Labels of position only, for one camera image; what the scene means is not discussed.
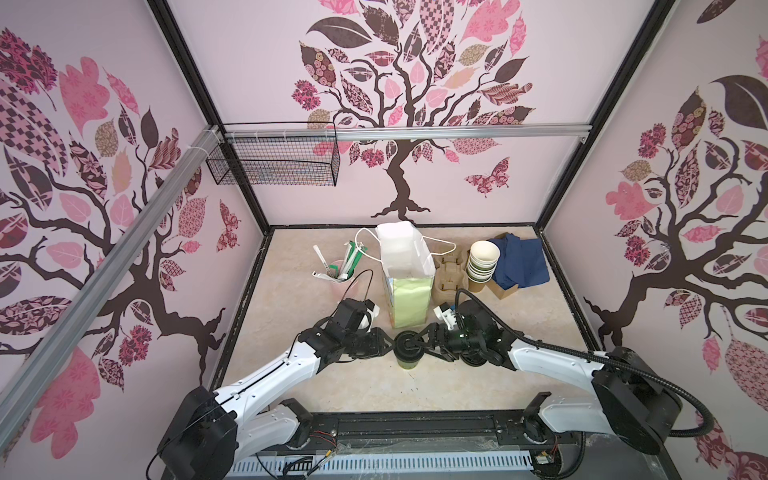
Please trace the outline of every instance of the tree trunk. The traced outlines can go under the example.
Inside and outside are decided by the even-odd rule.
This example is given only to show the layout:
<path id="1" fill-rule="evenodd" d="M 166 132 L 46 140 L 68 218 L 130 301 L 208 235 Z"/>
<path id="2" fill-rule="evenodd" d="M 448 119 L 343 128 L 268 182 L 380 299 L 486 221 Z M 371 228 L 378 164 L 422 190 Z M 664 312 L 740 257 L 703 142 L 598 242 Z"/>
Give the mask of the tree trunk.
<path id="1" fill-rule="evenodd" d="M 411 200 L 411 187 L 406 182 L 404 177 L 405 171 L 402 169 L 402 162 L 407 160 L 411 155 L 411 152 L 422 143 L 422 141 L 409 141 L 409 140 L 396 140 L 397 152 L 389 162 L 389 166 L 386 168 L 386 173 L 392 182 L 395 184 L 395 190 L 397 191 L 397 197 L 389 204 L 387 208 L 378 212 L 376 215 L 372 215 L 371 218 L 376 218 L 379 215 L 386 215 L 392 212 L 397 212 L 397 216 L 400 220 L 408 220 L 413 222 L 406 216 L 406 211 L 423 212 L 431 211 L 429 208 L 420 207 L 415 201 Z"/>

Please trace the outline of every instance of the patterned leaf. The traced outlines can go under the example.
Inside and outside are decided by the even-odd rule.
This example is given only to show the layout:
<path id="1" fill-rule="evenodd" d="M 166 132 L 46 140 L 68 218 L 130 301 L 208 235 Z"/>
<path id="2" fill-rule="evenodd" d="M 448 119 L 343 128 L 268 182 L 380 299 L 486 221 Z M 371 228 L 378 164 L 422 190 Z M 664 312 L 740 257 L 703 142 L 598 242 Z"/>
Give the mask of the patterned leaf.
<path id="1" fill-rule="evenodd" d="M 475 70 L 477 70 L 477 68 L 467 67 L 457 71 L 445 81 L 445 88 L 456 89 L 463 87 L 470 79 L 472 79 Z"/>
<path id="2" fill-rule="evenodd" d="M 494 105 L 514 104 L 520 98 L 520 95 L 529 92 L 532 88 L 533 84 L 525 84 L 519 88 L 517 84 L 510 85 L 505 83 L 486 90 L 480 90 L 480 93 Z"/>
<path id="3" fill-rule="evenodd" d="M 756 346 L 732 338 L 725 363 L 742 392 L 768 411 L 768 355 Z"/>
<path id="4" fill-rule="evenodd" d="M 458 62 L 465 67 L 470 67 L 482 58 L 486 50 L 488 50 L 488 45 L 480 43 L 471 45 L 462 52 L 462 56 L 458 58 Z"/>
<path id="5" fill-rule="evenodd" d="M 353 107 L 368 114 L 373 113 L 371 99 L 364 91 L 360 90 L 360 87 L 349 83 L 344 78 L 341 79 L 341 83 L 344 88 L 344 95 L 346 95 Z"/>
<path id="6" fill-rule="evenodd" d="M 127 195 L 122 194 L 109 208 L 109 219 L 119 227 L 128 228 L 135 219 L 134 208 Z"/>
<path id="7" fill-rule="evenodd" d="M 680 306 L 680 328 L 701 314 L 701 298 L 696 295 Z"/>
<path id="8" fill-rule="evenodd" d="M 59 296 L 37 296 L 0 310 L 0 333 L 28 335 L 55 324 L 70 301 Z"/>
<path id="9" fill-rule="evenodd" d="M 179 143 L 179 132 L 175 128 L 170 130 L 170 138 L 165 137 L 165 140 L 160 142 L 154 151 L 152 157 L 152 163 L 149 165 L 150 170 L 161 169 L 170 170 L 176 166 L 176 161 L 181 156 L 181 149 L 177 147 Z"/>
<path id="10" fill-rule="evenodd" d="M 374 51 L 373 53 L 369 53 L 366 55 L 366 57 L 370 58 L 373 63 L 377 64 L 379 67 L 388 67 L 390 64 L 392 64 L 393 61 L 395 61 L 395 55 L 388 51 Z"/>
<path id="11" fill-rule="evenodd" d="M 360 158 L 360 144 L 355 143 L 349 148 L 349 164 L 354 164 L 358 158 Z"/>
<path id="12" fill-rule="evenodd" d="M 392 6 L 395 8 L 397 18 L 400 19 L 400 24 L 405 26 L 408 19 L 413 15 L 416 0 L 393 0 Z"/>
<path id="13" fill-rule="evenodd" d="M 394 140 L 388 141 L 386 144 L 385 152 L 387 160 L 392 158 L 392 156 L 397 153 L 397 143 Z"/>
<path id="14" fill-rule="evenodd" d="M 720 365 L 720 344 L 717 343 L 715 336 L 704 340 L 704 344 L 701 346 L 701 355 L 710 372 L 717 370 Z"/>
<path id="15" fill-rule="evenodd" d="M 744 192 L 741 185 L 731 187 L 717 198 L 715 208 L 722 214 L 736 215 L 744 205 Z"/>
<path id="16" fill-rule="evenodd" d="M 45 248 L 53 261 L 64 268 L 77 268 L 83 260 L 83 246 L 75 242 L 59 242 Z"/>
<path id="17" fill-rule="evenodd" d="M 697 88 L 685 101 L 672 123 L 672 143 L 677 151 L 690 145 L 699 134 L 701 125 L 704 124 L 704 114 L 707 112 L 707 104 L 699 96 Z"/>
<path id="18" fill-rule="evenodd" d="M 18 262 L 6 263 L 0 266 L 0 298 L 8 296 L 16 290 L 22 281 L 22 266 Z"/>
<path id="19" fill-rule="evenodd" d="M 176 287 L 174 286 L 174 278 L 165 273 L 163 270 L 160 270 L 160 286 L 169 292 L 176 291 Z"/>
<path id="20" fill-rule="evenodd" d="M 371 36 L 360 25 L 344 17 L 324 18 L 312 25 L 306 33 L 311 31 L 319 31 L 341 48 L 362 47 L 371 42 Z"/>
<path id="21" fill-rule="evenodd" d="M 98 360 L 98 374 L 106 383 L 119 386 L 120 390 L 125 391 L 123 366 L 119 362 L 101 357 Z"/>
<path id="22" fill-rule="evenodd" d="M 384 10 L 363 5 L 362 16 L 365 17 L 366 23 L 379 40 L 393 47 L 397 46 L 399 37 L 397 24 Z"/>
<path id="23" fill-rule="evenodd" d="M 510 81 L 515 77 L 515 75 L 518 74 L 526 58 L 516 58 L 514 60 L 510 60 L 507 63 L 503 64 L 496 71 L 496 76 L 493 78 L 493 80 L 497 81 L 498 83 L 504 83 L 506 81 Z"/>
<path id="24" fill-rule="evenodd" d="M 635 230 L 640 226 L 639 220 L 632 220 L 631 222 L 627 222 L 621 230 L 619 230 L 619 233 L 616 233 L 616 237 L 629 237 L 631 234 L 634 233 Z"/>
<path id="25" fill-rule="evenodd" d="M 51 204 L 53 198 L 53 186 L 48 177 L 38 168 L 11 156 L 7 148 L 3 147 L 3 150 L 5 151 L 5 159 L 11 170 L 13 181 L 16 183 L 19 191 L 22 192 L 22 195 L 27 197 L 40 210 L 48 209 L 48 205 Z"/>
<path id="26" fill-rule="evenodd" d="M 471 120 L 478 116 L 478 113 L 480 113 L 480 99 L 472 102 L 472 106 L 469 107 L 469 111 L 467 112 L 467 120 Z"/>
<path id="27" fill-rule="evenodd" d="M 755 325 L 768 327 L 768 308 L 753 308 L 744 314 L 744 319 L 749 320 Z"/>
<path id="28" fill-rule="evenodd" d="M 357 81 L 368 81 L 373 78 L 373 72 L 365 67 L 352 67 L 344 71 Z"/>
<path id="29" fill-rule="evenodd" d="M 102 157 L 113 157 L 118 152 L 118 132 L 114 129 L 114 119 L 98 126 L 94 143 Z"/>
<path id="30" fill-rule="evenodd" d="M 395 108 L 395 110 L 392 110 L 392 113 L 389 114 L 389 119 L 386 122 L 386 126 L 391 127 L 393 125 L 397 125 L 397 122 L 399 122 L 401 118 L 402 118 L 402 106 L 399 106 Z"/>
<path id="31" fill-rule="evenodd" d="M 683 233 L 683 237 L 694 243 L 704 243 L 717 237 L 717 234 L 721 231 L 720 227 L 715 227 L 714 225 L 701 225 Z"/>
<path id="32" fill-rule="evenodd" d="M 755 270 L 768 276 L 768 246 L 761 247 L 757 251 L 754 261 Z"/>
<path id="33" fill-rule="evenodd" d="M 627 165 L 621 173 L 630 182 L 639 182 L 650 175 L 650 164 L 647 160 L 635 160 Z"/>
<path id="34" fill-rule="evenodd" d="M 485 71 L 491 71 L 496 66 L 499 60 L 502 59 L 504 49 L 507 48 L 507 44 L 504 43 L 501 47 L 496 47 L 485 56 Z"/>
<path id="35" fill-rule="evenodd" d="M 101 167 L 96 157 L 81 144 L 74 141 L 74 138 L 69 145 L 69 151 L 85 186 L 103 200 L 107 193 L 107 175 L 104 173 L 104 168 Z"/>
<path id="36" fill-rule="evenodd" d="M 131 162 L 125 149 L 114 158 L 112 167 L 112 187 L 115 194 L 122 193 L 131 185 Z"/>
<path id="37" fill-rule="evenodd" d="M 689 204 L 699 187 L 699 161 L 696 159 L 696 150 L 694 148 L 690 151 L 675 175 L 674 188 L 680 208 Z"/>
<path id="38" fill-rule="evenodd" d="M 453 62 L 456 59 L 456 49 L 453 41 L 449 41 L 440 51 L 440 55 L 435 61 L 435 81 L 442 80 L 453 68 Z"/>
<path id="39" fill-rule="evenodd" d="M 205 220 L 205 200 L 207 198 L 193 198 L 184 205 L 179 213 L 179 235 L 192 238 L 200 231 L 203 220 Z"/>
<path id="40" fill-rule="evenodd" d="M 464 115 L 454 115 L 453 117 L 450 117 L 448 119 L 448 126 L 456 127 L 458 125 L 461 125 L 462 121 L 464 121 Z"/>
<path id="41" fill-rule="evenodd" d="M 464 155 L 480 154 L 491 147 L 500 145 L 493 138 L 459 138 L 452 142 L 456 151 Z"/>
<path id="42" fill-rule="evenodd" d="M 660 188 L 646 188 L 645 191 L 648 193 L 648 196 L 651 198 L 658 198 L 664 195 L 664 192 L 661 191 Z"/>
<path id="43" fill-rule="evenodd" d="M 58 132 L 34 103 L 0 79 L 0 141 L 43 162 L 55 173 L 67 173 L 67 151 Z"/>
<path id="44" fill-rule="evenodd" d="M 411 34 L 408 35 L 406 46 L 402 48 L 402 60 L 405 63 L 419 56 L 422 51 L 422 36 L 419 35 L 419 24 L 413 25 Z"/>
<path id="45" fill-rule="evenodd" d="M 667 297 L 667 300 L 664 302 L 664 307 L 668 306 L 680 306 L 682 305 L 686 300 L 688 300 L 688 297 L 690 296 L 690 292 L 688 290 L 675 290 L 672 293 L 669 294 Z"/>
<path id="46" fill-rule="evenodd" d="M 744 163 L 752 170 L 768 170 L 768 148 L 744 141 Z"/>
<path id="47" fill-rule="evenodd" d="M 733 272 L 735 269 L 739 268 L 742 263 L 746 262 L 747 259 L 749 259 L 751 256 L 751 254 L 743 256 L 726 253 L 725 255 L 719 256 L 717 260 L 715 260 L 715 263 L 712 266 L 712 271 L 716 275 Z"/>
<path id="48" fill-rule="evenodd" d="M 728 153 L 715 144 L 711 144 L 708 141 L 704 141 L 707 145 L 707 153 L 704 155 L 704 161 L 707 162 L 709 168 L 714 170 L 726 170 L 730 168 L 730 157 Z"/>
<path id="49" fill-rule="evenodd" d="M 424 160 L 431 162 L 432 161 L 432 145 L 424 142 L 422 144 L 422 157 L 424 157 Z"/>
<path id="50" fill-rule="evenodd" d="M 648 265 L 645 266 L 645 270 L 655 270 L 658 272 L 667 268 L 667 265 L 669 265 L 669 262 L 670 262 L 670 253 L 668 251 L 664 251 L 655 255 L 652 259 L 650 259 L 650 262 L 648 262 Z"/>
<path id="51" fill-rule="evenodd" d="M 113 345 L 114 335 L 112 335 L 112 332 L 109 332 L 107 335 L 104 335 L 104 338 L 99 340 L 99 343 L 96 345 L 96 349 L 94 350 L 94 354 L 91 355 L 91 358 L 94 358 L 96 355 L 109 352 Z"/>
<path id="52" fill-rule="evenodd" d="M 0 220 L 0 248 L 12 248 L 27 237 L 29 222 L 24 214 Z"/>
<path id="53" fill-rule="evenodd" d="M 757 78 L 731 75 L 715 80 L 725 87 L 725 113 L 745 127 L 766 130 L 763 119 L 768 114 L 768 87 Z"/>
<path id="54" fill-rule="evenodd" d="M 720 138 L 720 134 L 723 133 L 725 128 L 725 117 L 717 110 L 710 111 L 710 131 L 715 137 Z"/>
<path id="55" fill-rule="evenodd" d="M 523 44 L 525 43 L 525 32 L 527 30 L 528 28 L 525 26 L 523 15 L 520 14 L 518 19 L 515 20 L 515 24 L 512 26 L 512 35 L 509 38 L 509 51 L 512 53 L 512 56 L 515 56 L 515 54 L 523 47 Z"/>
<path id="56" fill-rule="evenodd" d="M 728 7 L 733 5 L 735 1 L 736 0 L 712 0 L 712 3 L 701 12 L 701 16 L 696 20 L 696 23 L 704 23 L 716 18 L 718 15 L 725 12 Z"/>
<path id="57" fill-rule="evenodd" d="M 341 63 L 349 63 L 349 57 L 346 56 L 346 53 L 344 53 L 343 50 L 339 50 L 338 48 L 329 48 L 328 55 L 330 55 L 334 60 L 340 61 Z"/>

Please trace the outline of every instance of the pink butterfly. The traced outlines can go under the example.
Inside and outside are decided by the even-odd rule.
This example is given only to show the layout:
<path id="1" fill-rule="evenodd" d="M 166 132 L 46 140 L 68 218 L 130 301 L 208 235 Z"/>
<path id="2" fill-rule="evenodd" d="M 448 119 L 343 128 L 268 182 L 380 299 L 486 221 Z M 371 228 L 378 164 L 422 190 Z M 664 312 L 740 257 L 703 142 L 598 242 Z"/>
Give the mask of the pink butterfly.
<path id="1" fill-rule="evenodd" d="M 234 248 L 237 246 L 237 235 L 234 231 L 240 225 L 237 215 L 231 214 L 229 207 L 221 200 L 219 200 L 219 210 L 221 211 L 221 220 L 224 220 L 226 230 L 219 236 L 219 241 L 216 243 L 217 252 L 227 247 Z"/>
<path id="2" fill-rule="evenodd" d="M 478 188 L 478 192 L 484 194 L 487 198 L 488 192 L 493 190 L 494 185 L 496 187 L 503 186 L 509 188 L 509 185 L 507 185 L 509 175 L 505 173 L 507 170 L 509 170 L 509 157 L 506 157 L 504 160 L 498 162 L 498 164 L 493 167 L 491 174 L 487 177 L 485 175 L 470 175 L 464 180 L 468 181 L 470 185 L 476 186 Z"/>

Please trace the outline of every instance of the black wire basket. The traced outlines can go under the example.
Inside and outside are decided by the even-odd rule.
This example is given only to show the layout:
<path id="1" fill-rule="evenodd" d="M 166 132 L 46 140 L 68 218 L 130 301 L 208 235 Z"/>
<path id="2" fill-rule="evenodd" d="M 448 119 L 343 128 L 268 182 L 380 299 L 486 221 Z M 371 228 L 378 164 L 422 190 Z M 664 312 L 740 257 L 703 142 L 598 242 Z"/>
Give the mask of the black wire basket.
<path id="1" fill-rule="evenodd" d="M 305 128 L 275 130 L 277 124 Z M 336 186 L 339 142 L 333 122 L 260 122 L 237 125 L 269 126 L 253 133 L 227 135 L 207 159 L 217 185 Z"/>

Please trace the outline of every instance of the pen holder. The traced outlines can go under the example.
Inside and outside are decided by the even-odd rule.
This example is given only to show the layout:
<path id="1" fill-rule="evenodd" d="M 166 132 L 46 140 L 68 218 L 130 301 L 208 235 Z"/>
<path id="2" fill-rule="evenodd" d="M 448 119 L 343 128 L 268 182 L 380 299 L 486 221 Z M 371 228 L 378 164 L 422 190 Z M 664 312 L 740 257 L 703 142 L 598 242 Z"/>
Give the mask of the pen holder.
<path id="1" fill-rule="evenodd" d="M 344 260 L 337 260 L 336 262 L 331 263 L 331 265 L 336 265 L 337 267 L 341 268 L 342 264 L 344 263 Z M 343 282 L 329 282 L 331 286 L 331 295 L 338 300 L 342 301 L 345 298 L 353 298 L 357 294 L 358 289 L 358 280 L 353 280 L 352 277 L 344 280 Z"/>

